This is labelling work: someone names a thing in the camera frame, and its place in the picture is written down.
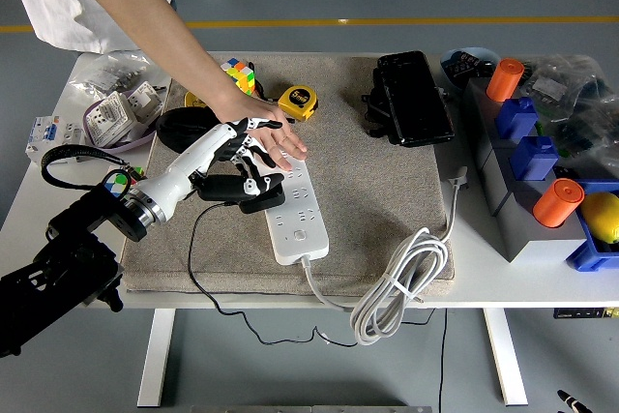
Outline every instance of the table leg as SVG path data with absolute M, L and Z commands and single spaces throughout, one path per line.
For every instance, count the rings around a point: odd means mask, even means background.
M 484 309 L 487 333 L 490 337 L 494 363 L 501 383 L 501 392 L 506 405 L 527 405 L 524 384 L 518 367 L 516 351 L 507 323 L 505 310 Z
M 175 309 L 155 309 L 137 406 L 160 406 Z

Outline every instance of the rubik's cube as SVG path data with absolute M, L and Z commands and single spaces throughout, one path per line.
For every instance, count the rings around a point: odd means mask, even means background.
M 134 167 L 135 171 L 137 171 L 142 176 L 144 175 L 144 169 L 140 166 Z M 133 178 L 127 179 L 127 176 L 124 174 L 117 173 L 114 176 L 110 176 L 105 180 L 105 188 L 110 191 L 115 197 L 119 197 L 121 193 L 125 190 L 125 186 L 128 182 L 131 181 L 131 184 L 135 184 L 135 180 Z
M 221 69 L 232 78 L 236 85 L 239 86 L 239 89 L 247 95 L 251 95 L 255 88 L 255 76 L 250 67 L 246 66 L 245 63 L 239 62 L 236 58 L 231 58 L 221 65 Z

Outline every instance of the human arm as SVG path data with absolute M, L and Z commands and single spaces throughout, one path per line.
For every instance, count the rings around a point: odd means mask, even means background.
M 253 116 L 281 122 L 281 129 L 251 133 L 280 167 L 290 169 L 279 147 L 299 160 L 306 157 L 307 148 L 291 130 L 284 113 L 240 92 L 165 0 L 97 2 L 150 58 L 206 102 L 220 121 Z

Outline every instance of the orange cylinder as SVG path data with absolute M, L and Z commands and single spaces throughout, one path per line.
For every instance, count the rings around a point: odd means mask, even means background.
M 533 216 L 546 227 L 558 227 L 584 200 L 582 186 L 567 178 L 559 178 L 544 192 L 533 207 Z
M 515 58 L 504 58 L 499 62 L 492 75 L 490 84 L 486 89 L 486 95 L 495 102 L 504 102 L 510 99 L 523 73 L 524 65 Z

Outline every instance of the gray floor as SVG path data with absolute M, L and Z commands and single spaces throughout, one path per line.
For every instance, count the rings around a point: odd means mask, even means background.
M 177 0 L 185 20 L 382 17 L 619 15 L 619 0 Z M 0 25 L 27 24 L 19 0 L 0 0 Z M 619 88 L 619 25 L 611 23 L 347 26 L 195 31 L 210 50 L 442 53 L 484 46 L 500 55 L 585 53 Z M 0 222 L 28 164 L 26 136 L 55 106 L 74 55 L 33 34 L 0 34 Z M 449 310 L 445 412 L 502 412 L 503 402 L 479 310 Z M 253 310 L 265 339 L 304 338 L 317 324 L 351 341 L 347 321 L 328 310 Z M 422 321 L 427 311 L 410 311 Z M 151 310 L 74 310 L 0 361 L 0 411 L 135 411 Z M 509 310 L 529 397 L 514 411 L 567 410 L 563 389 L 596 413 L 617 411 L 616 320 L 556 321 L 552 310 Z M 163 407 L 191 405 L 429 405 L 438 411 L 443 310 L 427 326 L 402 327 L 391 339 L 352 349 L 314 341 L 260 345 L 239 318 L 214 311 L 177 314 Z

